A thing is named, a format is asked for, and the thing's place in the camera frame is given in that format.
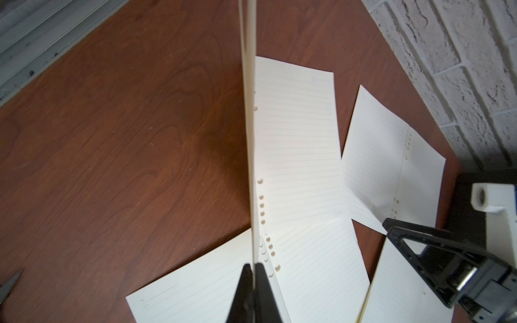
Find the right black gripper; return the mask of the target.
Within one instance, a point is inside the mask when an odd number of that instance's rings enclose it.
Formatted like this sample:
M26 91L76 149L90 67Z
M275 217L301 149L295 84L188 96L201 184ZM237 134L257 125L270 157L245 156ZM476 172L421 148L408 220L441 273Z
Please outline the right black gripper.
M386 237L438 299L471 322L516 322L516 268L446 230L387 218Z

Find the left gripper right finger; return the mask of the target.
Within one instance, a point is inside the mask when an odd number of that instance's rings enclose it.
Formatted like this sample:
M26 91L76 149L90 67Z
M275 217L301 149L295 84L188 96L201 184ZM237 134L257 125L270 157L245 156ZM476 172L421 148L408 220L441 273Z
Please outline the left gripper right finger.
M282 323L269 277L262 263L254 264L254 316L258 323Z

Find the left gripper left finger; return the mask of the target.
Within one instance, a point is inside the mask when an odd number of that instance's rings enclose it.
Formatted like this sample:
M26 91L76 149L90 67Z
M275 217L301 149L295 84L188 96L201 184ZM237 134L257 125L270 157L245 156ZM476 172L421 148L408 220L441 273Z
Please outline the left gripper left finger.
M243 266L236 293L230 306L227 323L252 323L254 319L253 272L250 264Z

